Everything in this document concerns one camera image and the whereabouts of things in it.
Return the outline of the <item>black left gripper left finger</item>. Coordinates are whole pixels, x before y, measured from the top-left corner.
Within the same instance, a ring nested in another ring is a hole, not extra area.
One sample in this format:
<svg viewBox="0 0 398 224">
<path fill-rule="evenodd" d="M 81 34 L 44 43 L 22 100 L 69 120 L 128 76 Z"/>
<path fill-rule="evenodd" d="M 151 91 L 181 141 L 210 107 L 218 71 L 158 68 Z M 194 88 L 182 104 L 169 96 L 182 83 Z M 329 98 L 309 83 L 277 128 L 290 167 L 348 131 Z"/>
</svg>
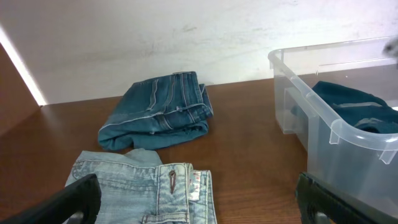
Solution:
<svg viewBox="0 0 398 224">
<path fill-rule="evenodd" d="M 94 224 L 100 207 L 100 184 L 96 174 L 88 174 L 1 224 Z"/>
</svg>

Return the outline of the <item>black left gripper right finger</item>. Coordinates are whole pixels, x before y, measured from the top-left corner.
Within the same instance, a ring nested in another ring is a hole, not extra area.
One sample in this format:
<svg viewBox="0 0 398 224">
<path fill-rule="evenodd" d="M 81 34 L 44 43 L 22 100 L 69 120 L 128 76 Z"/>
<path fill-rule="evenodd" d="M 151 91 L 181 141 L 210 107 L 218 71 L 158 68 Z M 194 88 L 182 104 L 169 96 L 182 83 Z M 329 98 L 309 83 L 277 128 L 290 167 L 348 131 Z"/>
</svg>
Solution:
<svg viewBox="0 0 398 224">
<path fill-rule="evenodd" d="M 295 198 L 303 224 L 397 224 L 397 218 L 306 172 L 298 176 Z"/>
</svg>

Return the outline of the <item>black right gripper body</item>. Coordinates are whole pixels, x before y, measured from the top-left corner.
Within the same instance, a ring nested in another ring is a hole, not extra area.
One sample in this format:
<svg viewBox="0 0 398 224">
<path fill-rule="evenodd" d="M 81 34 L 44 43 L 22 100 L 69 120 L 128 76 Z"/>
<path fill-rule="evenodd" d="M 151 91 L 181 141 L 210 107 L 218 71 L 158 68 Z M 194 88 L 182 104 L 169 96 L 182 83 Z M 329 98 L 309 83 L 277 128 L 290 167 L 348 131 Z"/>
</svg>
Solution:
<svg viewBox="0 0 398 224">
<path fill-rule="evenodd" d="M 397 62 L 398 58 L 398 38 L 388 40 L 383 47 L 382 53 L 389 58 L 393 58 Z"/>
</svg>

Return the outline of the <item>dark blue garment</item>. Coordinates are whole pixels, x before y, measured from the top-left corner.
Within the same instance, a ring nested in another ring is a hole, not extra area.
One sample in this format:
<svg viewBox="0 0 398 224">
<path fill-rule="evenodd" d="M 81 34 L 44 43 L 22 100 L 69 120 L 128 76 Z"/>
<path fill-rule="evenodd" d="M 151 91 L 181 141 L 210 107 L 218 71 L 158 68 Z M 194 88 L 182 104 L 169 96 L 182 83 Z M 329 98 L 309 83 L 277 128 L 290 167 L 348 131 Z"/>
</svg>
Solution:
<svg viewBox="0 0 398 224">
<path fill-rule="evenodd" d="M 313 91 L 353 127 L 370 133 L 397 133 L 397 111 L 381 98 L 323 81 Z"/>
</svg>

